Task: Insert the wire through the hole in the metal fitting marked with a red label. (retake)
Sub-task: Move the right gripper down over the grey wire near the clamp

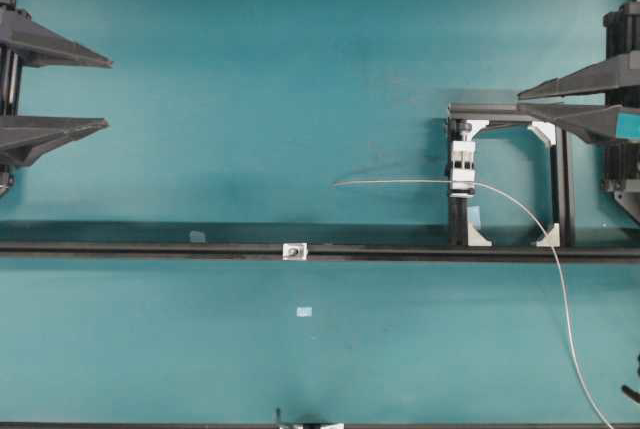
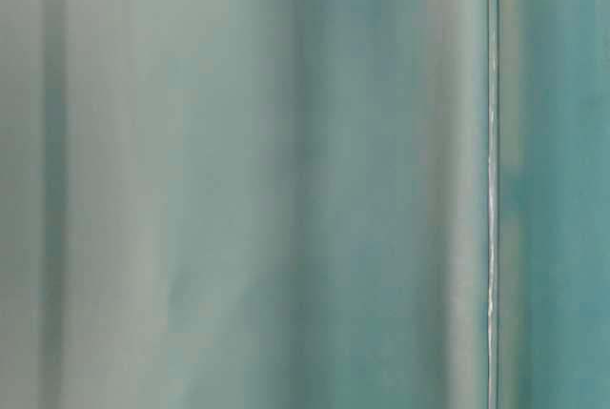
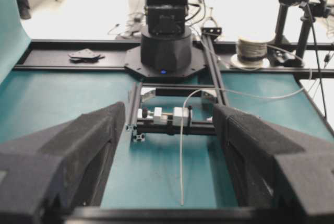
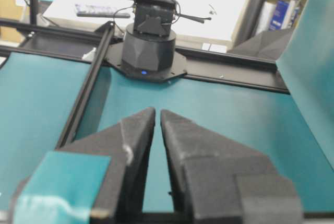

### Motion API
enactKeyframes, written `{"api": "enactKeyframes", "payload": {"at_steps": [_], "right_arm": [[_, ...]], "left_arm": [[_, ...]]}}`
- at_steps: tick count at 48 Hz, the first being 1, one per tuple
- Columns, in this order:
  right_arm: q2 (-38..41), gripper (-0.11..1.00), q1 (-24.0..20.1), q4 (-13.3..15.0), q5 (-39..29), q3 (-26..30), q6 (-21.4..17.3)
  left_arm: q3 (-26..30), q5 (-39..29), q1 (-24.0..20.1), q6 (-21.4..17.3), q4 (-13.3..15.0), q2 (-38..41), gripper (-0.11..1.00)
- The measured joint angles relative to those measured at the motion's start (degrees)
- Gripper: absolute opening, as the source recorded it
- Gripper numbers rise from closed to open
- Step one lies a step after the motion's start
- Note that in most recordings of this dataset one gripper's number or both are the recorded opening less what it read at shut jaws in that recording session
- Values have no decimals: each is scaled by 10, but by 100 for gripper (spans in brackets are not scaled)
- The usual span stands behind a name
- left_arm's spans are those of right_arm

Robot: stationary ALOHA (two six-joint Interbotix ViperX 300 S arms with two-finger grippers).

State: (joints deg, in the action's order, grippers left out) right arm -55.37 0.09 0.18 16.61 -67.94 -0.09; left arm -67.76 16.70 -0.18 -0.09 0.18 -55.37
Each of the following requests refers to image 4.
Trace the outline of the right gripper black left finger teal tape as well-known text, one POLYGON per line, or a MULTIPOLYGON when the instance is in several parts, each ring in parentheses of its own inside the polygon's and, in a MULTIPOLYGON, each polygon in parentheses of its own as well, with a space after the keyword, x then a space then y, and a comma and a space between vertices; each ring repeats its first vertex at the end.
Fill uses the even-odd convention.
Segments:
POLYGON ((45 154, 12 197, 9 223, 115 223, 142 210, 152 107, 45 154))

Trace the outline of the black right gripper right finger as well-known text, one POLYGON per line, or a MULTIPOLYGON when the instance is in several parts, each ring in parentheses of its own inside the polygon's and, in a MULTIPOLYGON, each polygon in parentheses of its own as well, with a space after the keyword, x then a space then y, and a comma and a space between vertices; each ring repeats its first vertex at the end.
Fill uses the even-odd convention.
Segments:
POLYGON ((293 182, 264 153, 169 110, 160 116, 176 210, 193 223, 302 223, 293 182))

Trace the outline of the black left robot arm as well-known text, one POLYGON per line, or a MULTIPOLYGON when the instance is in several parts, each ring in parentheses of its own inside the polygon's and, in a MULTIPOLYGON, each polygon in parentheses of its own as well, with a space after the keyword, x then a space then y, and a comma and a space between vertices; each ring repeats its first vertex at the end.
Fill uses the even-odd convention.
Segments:
POLYGON ((102 40, 58 142, 34 172, 19 183, 8 223, 115 223, 118 214, 142 211, 156 111, 149 107, 107 129, 76 139, 101 65, 128 77, 163 82, 186 74, 186 58, 175 50, 172 25, 182 16, 176 0, 133 0, 134 22, 123 41, 112 44, 115 24, 102 40))

